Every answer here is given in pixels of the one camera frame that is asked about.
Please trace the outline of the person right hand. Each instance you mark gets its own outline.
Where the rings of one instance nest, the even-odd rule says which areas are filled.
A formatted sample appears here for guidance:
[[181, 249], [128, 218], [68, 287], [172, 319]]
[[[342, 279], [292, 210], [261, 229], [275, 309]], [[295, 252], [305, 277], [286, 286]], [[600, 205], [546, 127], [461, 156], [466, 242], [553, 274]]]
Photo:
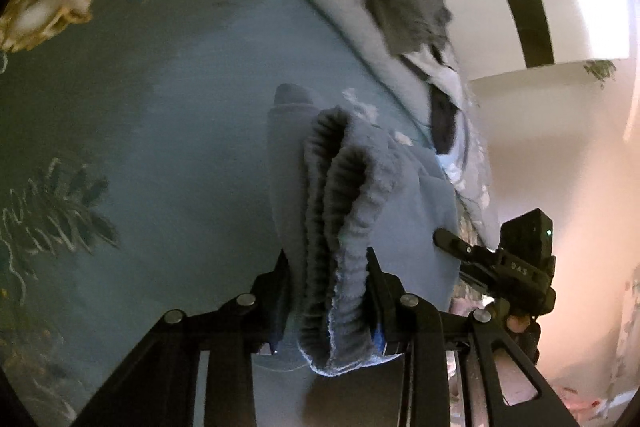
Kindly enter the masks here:
[[539, 360], [538, 343], [541, 327], [529, 314], [510, 314], [504, 321], [506, 331], [514, 343], [527, 355], [534, 364]]

